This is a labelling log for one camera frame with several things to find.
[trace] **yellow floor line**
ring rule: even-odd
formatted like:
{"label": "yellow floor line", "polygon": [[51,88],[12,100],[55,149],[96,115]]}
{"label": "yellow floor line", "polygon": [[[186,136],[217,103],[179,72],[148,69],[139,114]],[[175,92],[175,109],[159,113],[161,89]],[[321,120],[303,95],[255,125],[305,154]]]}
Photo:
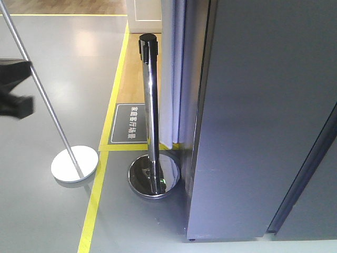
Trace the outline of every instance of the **yellow floor line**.
{"label": "yellow floor line", "polygon": [[42,16],[42,17],[127,17],[126,14],[11,14],[11,16]]}
{"label": "yellow floor line", "polygon": [[117,95],[120,89],[121,78],[122,78],[122,73],[123,73],[123,66],[124,66],[126,48],[127,48],[127,43],[128,43],[128,37],[129,37],[129,31],[128,31],[128,26],[126,26],[122,50],[121,50],[120,59],[119,59],[118,66],[117,66],[116,76],[115,76],[115,82],[114,82],[109,106],[108,106],[106,117],[105,117],[100,146],[107,145],[109,142],[110,130],[111,130],[112,121],[114,118],[114,113],[115,113],[115,108],[116,108]]}
{"label": "yellow floor line", "polygon": [[97,211],[100,205],[101,192],[103,187],[104,175],[107,165],[109,152],[103,151],[100,154],[100,162],[98,164],[93,189],[91,190],[88,209],[86,211],[84,225],[82,229],[78,253],[89,253],[93,232],[96,223]]}
{"label": "yellow floor line", "polygon": [[[128,37],[129,37],[128,24],[126,24],[122,50],[120,54],[120,59],[118,61],[114,85],[112,88],[112,95],[110,98],[108,112],[107,112],[104,127],[103,127],[101,144],[108,142],[113,113],[115,110],[116,98],[117,98],[117,94],[118,94],[118,90],[119,90],[120,82],[121,82],[121,76],[122,76],[122,70],[123,70],[123,65],[124,65]],[[90,251],[91,240],[92,240],[92,236],[93,236],[93,232],[95,228],[97,211],[98,211],[98,207],[100,204],[100,198],[101,198],[101,193],[102,193],[102,187],[103,187],[103,181],[104,181],[104,175],[105,175],[108,156],[109,156],[108,151],[101,151],[100,163],[97,167],[93,189],[90,195],[90,200],[89,200],[88,209],[87,209],[85,220],[84,220],[80,244],[78,246],[78,251],[77,251],[78,253],[89,253]]]}
{"label": "yellow floor line", "polygon": [[[160,150],[171,150],[167,146],[160,144]],[[172,150],[180,149],[179,144],[173,144]],[[108,144],[100,145],[99,151],[137,151],[137,150],[147,150],[147,144]]]}

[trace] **wooden floor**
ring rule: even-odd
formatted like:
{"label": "wooden floor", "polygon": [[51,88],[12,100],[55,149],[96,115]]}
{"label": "wooden floor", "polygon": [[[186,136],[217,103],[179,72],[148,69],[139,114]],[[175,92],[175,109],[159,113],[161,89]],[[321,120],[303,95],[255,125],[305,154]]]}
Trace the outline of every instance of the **wooden floor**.
{"label": "wooden floor", "polygon": [[[138,49],[140,34],[130,34],[127,44],[123,74],[120,83],[120,90],[117,96],[117,103],[144,103],[143,85],[143,65]],[[161,82],[161,34],[156,34],[159,43],[159,54],[157,62],[157,84],[158,94],[160,93]]]}
{"label": "wooden floor", "polygon": [[126,14],[125,0],[5,0],[11,14]]}

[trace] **metal pole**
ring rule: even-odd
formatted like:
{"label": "metal pole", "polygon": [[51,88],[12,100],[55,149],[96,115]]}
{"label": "metal pole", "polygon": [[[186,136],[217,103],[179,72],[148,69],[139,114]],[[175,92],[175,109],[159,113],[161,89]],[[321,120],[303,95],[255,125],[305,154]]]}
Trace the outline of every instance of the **metal pole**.
{"label": "metal pole", "polygon": [[[7,11],[7,8],[6,8],[3,0],[0,0],[0,8],[1,8],[1,12],[2,12],[2,14],[3,14],[4,18],[5,18],[5,21],[7,23],[7,26],[9,28],[9,30],[11,31],[11,34],[12,34],[14,40],[15,40],[15,43],[16,43],[17,47],[19,48],[20,52],[21,52],[22,57],[25,60],[27,60],[27,61],[31,61],[30,58],[29,58],[29,55],[27,53],[27,50],[26,50],[26,48],[25,48],[25,46],[24,46],[24,44],[23,44],[23,42],[22,42],[22,40],[21,40],[21,38],[20,38],[20,36],[19,36],[19,34],[18,34],[15,26],[14,26],[14,24],[13,24],[11,16],[9,15],[9,13]],[[40,79],[39,79],[39,77],[38,77],[38,75],[36,73],[36,70],[35,70],[33,64],[31,65],[31,71],[32,71],[33,80],[34,80],[34,82],[35,82],[35,84],[36,84],[36,86],[38,88],[38,91],[41,94],[41,97],[42,97],[44,103],[47,106],[47,109],[48,109],[48,111],[49,111],[49,113],[50,113],[50,115],[51,115],[51,117],[52,117],[52,119],[53,119],[53,121],[55,123],[55,126],[56,126],[56,128],[58,130],[58,133],[60,134],[61,139],[62,139],[62,141],[63,141],[63,143],[64,143],[64,145],[65,145],[65,147],[66,147],[66,149],[67,149],[67,151],[68,151],[68,153],[69,153],[72,161],[73,161],[75,169],[76,169],[79,177],[82,178],[83,177],[83,173],[82,173],[82,171],[80,169],[80,166],[78,165],[78,163],[76,161],[75,155],[74,155],[74,153],[73,153],[73,151],[72,151],[72,149],[71,149],[71,147],[70,147],[70,145],[68,143],[68,140],[67,140],[67,138],[66,138],[66,136],[65,136],[65,134],[63,132],[63,129],[61,127],[61,124],[58,121],[58,118],[57,118],[57,116],[55,114],[55,111],[54,111],[54,109],[52,107],[52,104],[50,103],[50,100],[49,100],[49,98],[48,98],[48,96],[47,96],[47,94],[46,94],[46,92],[45,92],[45,90],[44,90],[44,88],[42,86],[42,83],[41,83],[41,81],[40,81]]]}
{"label": "metal pole", "polygon": [[154,194],[161,194],[157,94],[158,43],[154,34],[140,36],[140,52],[143,62],[150,184]]}

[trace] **black sign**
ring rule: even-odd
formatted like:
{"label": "black sign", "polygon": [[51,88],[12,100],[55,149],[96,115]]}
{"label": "black sign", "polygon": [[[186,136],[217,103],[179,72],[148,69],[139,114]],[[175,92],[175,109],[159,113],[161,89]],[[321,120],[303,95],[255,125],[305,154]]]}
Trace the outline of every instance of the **black sign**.
{"label": "black sign", "polygon": [[146,143],[145,104],[117,104],[110,144]]}

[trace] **black stanchion cap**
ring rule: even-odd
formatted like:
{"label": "black stanchion cap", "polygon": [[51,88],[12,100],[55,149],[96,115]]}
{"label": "black stanchion cap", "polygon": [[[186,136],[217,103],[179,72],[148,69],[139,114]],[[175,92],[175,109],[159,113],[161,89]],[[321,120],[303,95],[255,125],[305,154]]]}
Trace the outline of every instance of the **black stanchion cap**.
{"label": "black stanchion cap", "polygon": [[141,60],[144,63],[148,64],[149,54],[151,54],[151,58],[157,60],[158,55],[158,42],[156,35],[152,33],[142,34],[139,37],[139,53],[141,54]]}

